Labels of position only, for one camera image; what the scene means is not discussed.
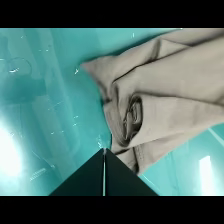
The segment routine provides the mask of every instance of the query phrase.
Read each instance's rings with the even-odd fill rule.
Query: black triangular object
[[[99,150],[50,196],[102,196],[103,156]],[[156,196],[140,178],[110,150],[105,154],[106,196]]]

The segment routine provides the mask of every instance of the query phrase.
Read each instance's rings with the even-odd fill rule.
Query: beige fabric
[[[100,86],[112,151],[142,173],[224,122],[224,29],[183,29],[83,64]]]

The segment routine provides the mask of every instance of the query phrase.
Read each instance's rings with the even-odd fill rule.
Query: folded fabric
[[[224,122],[224,29],[183,29],[83,64],[98,83],[111,150],[137,174]]]

